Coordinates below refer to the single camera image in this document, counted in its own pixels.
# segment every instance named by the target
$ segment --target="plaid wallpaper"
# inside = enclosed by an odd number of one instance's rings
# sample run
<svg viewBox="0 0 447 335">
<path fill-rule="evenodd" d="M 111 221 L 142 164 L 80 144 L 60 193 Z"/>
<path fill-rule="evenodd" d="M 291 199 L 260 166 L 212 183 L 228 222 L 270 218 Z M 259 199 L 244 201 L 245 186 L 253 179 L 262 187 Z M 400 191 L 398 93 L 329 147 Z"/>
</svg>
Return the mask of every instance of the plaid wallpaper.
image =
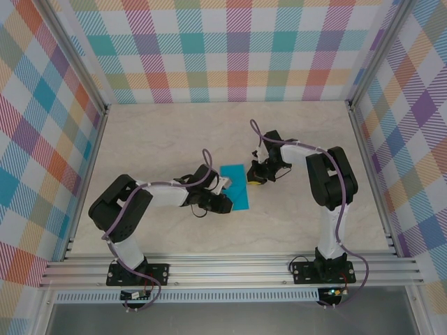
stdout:
<svg viewBox="0 0 447 335">
<path fill-rule="evenodd" d="M 110 101 L 175 103 L 344 100 L 392 1 L 52 2 Z"/>
<path fill-rule="evenodd" d="M 369 50 L 368 50 L 367 55 L 362 63 L 362 66 L 360 67 L 360 70 L 357 73 L 356 79 L 354 80 L 354 83 L 349 91 L 349 94 L 346 97 L 347 100 L 352 99 L 354 92 L 356 91 L 356 89 L 358 87 L 358 83 L 360 82 L 360 79 L 362 79 L 363 73 L 365 73 L 365 70 L 371 63 L 371 60 L 374 58 L 374 55 L 376 54 L 376 49 L 379 46 L 379 43 L 382 41 L 382 39 L 385 35 L 385 31 L 388 29 L 388 27 L 390 26 L 390 23 L 393 21 L 394 15 L 397 12 L 397 9 L 401 2 L 402 2 L 402 0 L 393 0 L 393 3 L 391 4 L 390 8 L 388 9 L 385 19 L 382 21 L 380 29 L 377 32 L 377 35 L 374 38 L 373 43 L 369 47 Z"/>
<path fill-rule="evenodd" d="M 0 334 L 63 246 L 100 114 L 31 0 L 0 1 Z"/>
<path fill-rule="evenodd" d="M 447 329 L 447 0 L 420 0 L 358 106 L 383 196 Z"/>
</svg>

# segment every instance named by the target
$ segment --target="wire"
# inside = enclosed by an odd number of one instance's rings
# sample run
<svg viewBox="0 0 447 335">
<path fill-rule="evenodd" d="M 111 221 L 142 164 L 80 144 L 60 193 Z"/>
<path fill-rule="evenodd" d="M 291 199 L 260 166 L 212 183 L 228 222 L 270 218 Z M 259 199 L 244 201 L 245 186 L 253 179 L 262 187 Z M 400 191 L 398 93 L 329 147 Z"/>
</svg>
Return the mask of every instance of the wire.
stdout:
<svg viewBox="0 0 447 335">
<path fill-rule="evenodd" d="M 348 279 L 347 277 L 344 275 L 343 272 L 340 272 L 340 274 L 342 275 L 343 279 L 344 279 L 344 288 L 347 289 L 348 288 Z"/>
<path fill-rule="evenodd" d="M 145 288 L 143 288 L 143 293 L 145 294 L 145 295 L 147 295 L 147 293 L 146 293 L 146 287 L 147 287 L 147 279 L 145 280 Z M 152 290 L 154 289 L 154 282 L 152 282 L 152 287 L 151 287 L 151 290 L 149 291 L 149 294 L 151 294 L 152 293 Z"/>
<path fill-rule="evenodd" d="M 266 140 L 272 143 L 279 143 L 279 144 L 287 144 L 287 145 L 296 145 L 298 147 L 303 147 L 306 149 L 310 149 L 310 150 L 314 150 L 317 152 L 321 152 L 322 154 L 324 154 L 326 157 L 328 157 L 329 161 L 332 163 L 332 166 L 334 167 L 335 171 L 337 172 L 337 176 L 338 179 L 340 181 L 340 187 L 342 189 L 342 208 L 340 209 L 340 214 L 338 216 L 337 219 L 337 225 L 335 226 L 335 239 L 337 240 L 337 243 L 340 245 L 340 248 L 343 249 L 344 252 L 346 252 L 347 254 L 353 256 L 353 257 L 357 257 L 360 258 L 364 263 L 365 263 L 365 277 L 362 281 L 362 283 L 360 284 L 358 290 L 356 290 L 354 292 L 354 294 L 348 298 L 347 300 L 343 301 L 342 303 L 340 303 L 338 306 L 341 305 L 345 305 L 349 302 L 351 302 L 353 300 L 353 298 L 364 288 L 368 277 L 369 277 L 369 264 L 368 261 L 366 261 L 366 259 L 357 254 L 354 253 L 353 251 L 350 251 L 347 247 L 345 247 L 342 243 L 342 240 L 340 239 L 340 235 L 339 235 L 339 229 L 340 229 L 340 225 L 342 224 L 342 218 L 343 218 L 343 213 L 344 213 L 344 209 L 346 207 L 346 187 L 344 185 L 344 181 L 343 181 L 343 175 L 342 175 L 342 171 L 340 171 L 340 168 L 337 164 L 337 162 L 335 161 L 335 159 L 324 149 L 322 148 L 317 148 L 317 147 L 313 147 L 311 145 L 308 144 L 304 144 L 304 143 L 300 143 L 300 142 L 286 142 L 286 141 L 278 141 L 278 140 L 272 140 L 271 138 L 265 137 L 262 133 L 261 130 L 259 129 L 258 124 L 256 123 L 256 121 L 254 119 L 250 120 L 250 126 L 251 128 L 254 130 L 254 132 L 259 136 L 260 140 Z"/>
<path fill-rule="evenodd" d="M 205 214 L 203 214 L 203 215 L 197 215 L 196 213 L 194 213 L 193 205 L 191 205 L 191 211 L 193 212 L 193 215 L 194 215 L 196 218 L 205 218 L 206 215 L 208 214 L 208 210 L 206 209 L 206 210 L 205 210 Z"/>
<path fill-rule="evenodd" d="M 208 165 L 208 171 L 207 173 L 205 173 L 205 176 L 203 176 L 202 179 L 196 181 L 195 183 L 191 183 L 191 184 L 174 184 L 174 183 L 170 183 L 167 181 L 157 181 L 155 183 L 151 183 L 151 185 L 167 185 L 167 186 L 172 186 L 172 187 L 192 187 L 192 186 L 197 186 L 201 183 L 203 183 L 208 176 L 211 173 L 212 170 L 212 157 L 211 157 L 211 153 L 207 150 L 207 149 L 203 149 L 202 150 L 202 155 L 203 155 L 203 159 L 205 160 L 206 165 Z M 104 241 L 107 242 L 107 245 L 110 249 L 110 252 L 114 255 L 114 257 L 117 260 L 117 263 L 120 264 L 123 268 L 125 268 L 125 270 L 127 270 L 128 272 L 145 278 L 149 281 L 152 282 L 152 285 L 154 287 L 154 284 L 156 284 L 159 289 L 158 292 L 156 293 L 155 297 L 152 298 L 151 301 L 147 302 L 146 304 L 144 304 L 143 306 L 141 306 L 140 308 L 135 308 L 135 309 L 131 309 L 129 308 L 129 306 L 127 306 L 127 301 L 124 302 L 124 306 L 127 308 L 127 311 L 141 311 L 143 309 L 146 309 L 150 306 L 152 306 L 154 304 L 154 302 L 160 297 L 161 294 L 161 284 L 158 280 L 156 280 L 154 277 L 152 276 L 148 276 L 146 274 L 141 274 L 140 272 L 135 271 L 134 269 L 128 267 L 118 256 L 116 250 L 115 250 L 115 246 L 113 244 L 113 242 L 110 240 L 109 235 L 112 234 L 113 230 L 117 227 L 118 223 L 121 221 L 124 212 L 126 211 L 127 207 L 129 206 L 132 198 L 135 196 L 135 194 L 142 188 L 148 186 L 148 184 L 141 184 L 139 186 L 137 186 L 136 188 L 133 189 L 133 191 L 131 192 L 131 194 L 129 195 L 129 197 L 127 198 L 126 202 L 124 203 L 123 207 L 121 208 L 121 210 L 118 213 L 118 216 L 116 217 L 115 221 L 113 222 L 113 224 L 109 227 L 109 229 L 107 229 L 107 231 L 104 233 L 104 235 L 101 237 L 101 239 L 103 239 Z"/>
<path fill-rule="evenodd" d="M 292 263 L 293 263 L 294 260 L 296 260 L 296 259 L 299 258 L 299 257 L 302 257 L 302 258 L 304 258 L 307 262 L 309 262 L 309 260 L 307 259 L 306 256 L 303 256 L 303 255 L 298 255 L 298 256 L 296 256 L 296 257 L 293 258 L 293 259 L 291 260 L 291 262 L 288 264 L 288 271 L 289 271 L 291 274 L 293 274 L 293 271 L 292 271 Z"/>
<path fill-rule="evenodd" d="M 288 174 L 291 170 L 292 170 L 292 169 L 289 168 L 287 172 L 283 173 L 283 174 L 280 175 L 279 177 L 276 177 L 276 180 L 278 180 L 279 178 L 284 177 L 284 176 L 285 176 L 286 174 Z"/>
</svg>

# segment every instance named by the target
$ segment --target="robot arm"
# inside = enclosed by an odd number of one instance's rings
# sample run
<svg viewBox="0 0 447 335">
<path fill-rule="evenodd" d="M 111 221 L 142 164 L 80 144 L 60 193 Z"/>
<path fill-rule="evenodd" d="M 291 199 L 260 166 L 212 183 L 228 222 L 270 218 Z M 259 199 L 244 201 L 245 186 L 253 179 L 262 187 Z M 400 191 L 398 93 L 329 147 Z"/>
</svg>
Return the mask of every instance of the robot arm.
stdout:
<svg viewBox="0 0 447 335">
<path fill-rule="evenodd" d="M 265 134 L 265 137 L 282 141 L 277 131 L 270 131 Z M 250 184 L 264 184 L 268 180 L 276 181 L 276 173 L 282 168 L 291 168 L 296 164 L 307 166 L 312 195 L 321 206 L 321 235 L 315 250 L 314 265 L 321 280 L 325 281 L 334 274 L 338 276 L 340 269 L 346 267 L 347 255 L 335 237 L 337 220 L 342 207 L 339 178 L 332 173 L 335 168 L 324 154 L 295 145 L 297 140 L 286 142 L 290 144 L 263 141 L 268 157 L 264 161 L 258 159 L 251 162 L 247 179 Z M 260 149 L 253 153 L 256 158 L 262 155 L 259 151 Z M 342 172 L 346 188 L 346 206 L 339 226 L 339 238 L 343 241 L 349 204 L 358 191 L 358 184 L 343 149 L 334 147 L 329 149 L 328 153 L 334 158 Z"/>
<path fill-rule="evenodd" d="M 220 177 L 214 170 L 206 179 L 203 179 L 208 166 L 201 165 L 196 173 L 188 174 L 170 182 L 157 182 L 144 187 L 143 182 L 136 181 L 127 174 L 119 176 L 105 192 L 93 203 L 89 209 L 89 216 L 96 227 L 107 232 L 115 222 L 122 204 L 127 202 L 126 210 L 107 237 L 107 242 L 116 256 L 130 269 L 147 274 L 147 261 L 138 248 L 135 238 L 137 228 L 143 214 L 150 207 L 198 205 L 206 211 L 218 214 L 231 212 L 233 203 L 221 191 L 230 186 L 230 179 Z M 130 194 L 137 188 L 138 191 L 129 199 Z M 132 277 L 135 285 L 142 285 L 144 279 L 120 269 L 121 277 Z"/>
</svg>

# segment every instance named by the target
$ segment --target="aluminum rail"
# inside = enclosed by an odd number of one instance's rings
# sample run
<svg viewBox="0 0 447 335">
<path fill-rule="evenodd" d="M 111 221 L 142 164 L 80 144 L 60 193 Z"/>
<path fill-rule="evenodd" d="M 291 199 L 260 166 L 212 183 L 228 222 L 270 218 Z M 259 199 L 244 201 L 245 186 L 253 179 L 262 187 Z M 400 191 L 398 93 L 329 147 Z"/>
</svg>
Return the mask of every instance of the aluminum rail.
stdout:
<svg viewBox="0 0 447 335">
<path fill-rule="evenodd" d="M 421 285 L 423 277 L 413 258 L 399 258 L 393 241 L 387 235 L 389 249 L 360 252 L 366 257 L 369 267 L 368 286 Z M 265 254 L 146 254 L 149 263 L 170 264 L 168 285 L 163 289 L 201 288 L 296 288 L 288 264 L 296 255 L 305 255 L 310 260 L 312 253 L 265 253 Z M 357 258 L 353 263 L 359 286 L 365 277 L 365 265 Z M 51 262 L 43 275 L 41 286 L 48 289 L 110 289 L 105 285 L 109 264 L 113 258 L 108 254 L 66 253 L 63 262 Z M 330 285 L 299 285 L 306 288 L 322 288 Z"/>
</svg>

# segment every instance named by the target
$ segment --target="blue cloth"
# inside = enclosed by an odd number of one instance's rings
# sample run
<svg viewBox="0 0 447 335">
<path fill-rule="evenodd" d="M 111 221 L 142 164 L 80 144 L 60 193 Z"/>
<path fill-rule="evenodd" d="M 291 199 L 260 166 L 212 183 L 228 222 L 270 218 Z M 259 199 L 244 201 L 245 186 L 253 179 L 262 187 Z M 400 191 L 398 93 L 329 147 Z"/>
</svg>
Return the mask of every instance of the blue cloth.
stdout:
<svg viewBox="0 0 447 335">
<path fill-rule="evenodd" d="M 222 165 L 220 175 L 231 179 L 231 186 L 228 190 L 222 190 L 222 193 L 226 194 L 233 201 L 233 211 L 249 209 L 249 195 L 244 165 Z"/>
</svg>

